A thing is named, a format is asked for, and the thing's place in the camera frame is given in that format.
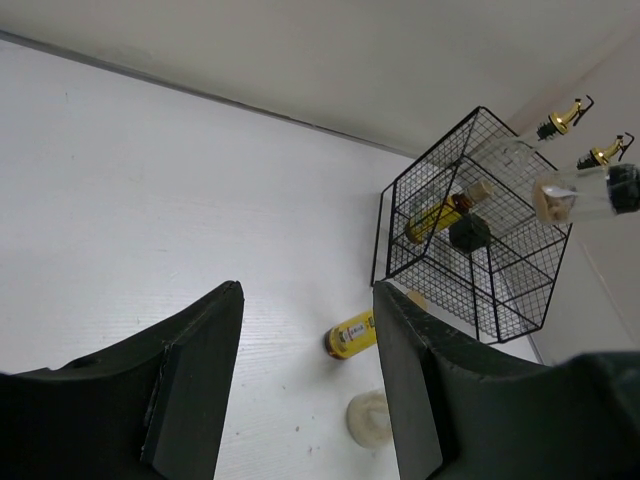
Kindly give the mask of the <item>white powder jar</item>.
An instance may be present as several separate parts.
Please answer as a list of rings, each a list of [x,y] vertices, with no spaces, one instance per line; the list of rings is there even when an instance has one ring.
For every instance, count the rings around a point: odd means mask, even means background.
[[[347,406],[346,424],[359,446],[376,450],[388,445],[393,433],[384,391],[371,390],[354,396]]]

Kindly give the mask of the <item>yellow label brown bottle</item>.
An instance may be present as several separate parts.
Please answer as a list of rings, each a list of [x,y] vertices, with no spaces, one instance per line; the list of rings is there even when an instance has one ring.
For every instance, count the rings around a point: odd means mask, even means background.
[[[494,186],[489,181],[477,181],[439,203],[419,210],[407,221],[404,234],[411,243],[423,244],[431,235],[453,225],[493,193]]]
[[[323,337],[326,353],[347,360],[377,343],[373,309],[347,319],[326,331]]]

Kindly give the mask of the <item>brown spice jar black lid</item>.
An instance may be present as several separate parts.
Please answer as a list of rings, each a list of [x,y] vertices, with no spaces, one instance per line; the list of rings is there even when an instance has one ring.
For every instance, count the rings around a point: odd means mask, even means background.
[[[553,171],[532,188],[536,217],[545,224],[572,224],[639,210],[639,168],[619,163]]]

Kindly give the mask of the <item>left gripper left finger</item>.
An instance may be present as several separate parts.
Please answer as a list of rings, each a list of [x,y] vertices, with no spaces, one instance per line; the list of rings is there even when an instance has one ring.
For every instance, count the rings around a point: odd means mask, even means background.
[[[244,310],[227,281],[177,314],[52,370],[1,378],[5,479],[210,479]]]

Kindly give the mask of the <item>clear oil bottle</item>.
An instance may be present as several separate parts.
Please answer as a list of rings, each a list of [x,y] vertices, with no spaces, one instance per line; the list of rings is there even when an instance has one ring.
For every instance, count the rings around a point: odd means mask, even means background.
[[[512,187],[525,172],[531,158],[551,141],[566,135],[575,127],[595,102],[575,98],[565,113],[551,112],[533,130],[520,136],[505,136],[485,141],[468,156],[505,187]]]

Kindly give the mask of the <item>oil bottle with dark contents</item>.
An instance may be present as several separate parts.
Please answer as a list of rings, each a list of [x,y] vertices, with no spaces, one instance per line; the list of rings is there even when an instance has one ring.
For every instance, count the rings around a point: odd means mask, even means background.
[[[635,141],[635,136],[624,132],[616,136],[613,143],[605,148],[594,147],[585,155],[579,157],[565,170],[583,170],[590,167],[599,167],[624,163],[622,158]],[[487,180],[494,186],[493,195],[480,203],[476,214],[488,225],[491,234],[495,237],[503,237],[516,231],[521,226],[532,222],[542,225],[554,225],[541,223],[534,210],[532,202],[532,188],[538,177],[551,173],[554,170],[548,168],[540,158],[538,152],[531,158],[525,172],[512,187],[505,187],[485,169],[475,163],[468,154],[466,159],[470,161],[471,172]]]

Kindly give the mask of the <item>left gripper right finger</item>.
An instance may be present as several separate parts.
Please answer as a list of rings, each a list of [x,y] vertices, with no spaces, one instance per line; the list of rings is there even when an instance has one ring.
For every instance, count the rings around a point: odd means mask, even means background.
[[[635,479],[639,355],[544,366],[485,345],[394,285],[373,289],[403,479]]]

